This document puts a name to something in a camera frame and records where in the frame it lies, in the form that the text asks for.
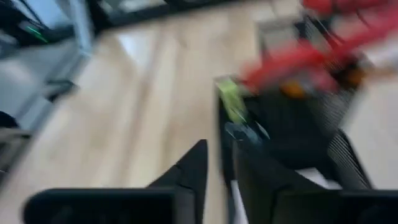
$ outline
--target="red object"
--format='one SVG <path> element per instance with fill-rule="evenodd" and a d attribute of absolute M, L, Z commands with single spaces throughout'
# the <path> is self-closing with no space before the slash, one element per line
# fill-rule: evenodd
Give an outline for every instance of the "red object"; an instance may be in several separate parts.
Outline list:
<path fill-rule="evenodd" d="M 243 83 L 255 93 L 263 85 L 291 75 L 298 69 L 316 68 L 327 62 L 338 62 L 342 65 L 348 63 L 350 59 L 354 58 L 352 54 L 354 49 L 379 40 L 392 29 L 398 28 L 398 10 L 396 8 L 389 9 L 374 25 L 371 30 L 362 30 L 326 53 L 314 49 L 308 41 L 301 40 L 299 47 L 287 49 L 272 58 L 265 58 L 260 67 L 251 70 L 244 76 Z"/>
<path fill-rule="evenodd" d="M 303 0 L 302 5 L 314 10 L 319 15 L 344 14 L 356 12 L 359 9 L 387 4 L 389 0 Z"/>
<path fill-rule="evenodd" d="M 309 75 L 317 90 L 335 91 L 338 89 L 336 80 L 324 68 L 313 68 Z"/>

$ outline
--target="light wood floor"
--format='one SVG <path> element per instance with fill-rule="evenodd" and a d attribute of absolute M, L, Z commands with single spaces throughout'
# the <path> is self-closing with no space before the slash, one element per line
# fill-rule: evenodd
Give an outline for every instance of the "light wood floor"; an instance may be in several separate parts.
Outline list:
<path fill-rule="evenodd" d="M 209 147 L 204 223 L 224 223 L 214 79 L 259 58 L 255 22 L 274 18 L 269 3 L 244 2 L 104 34 L 2 190 L 1 223 L 20 223 L 24 200 L 43 189 L 144 187 L 199 139 Z"/>

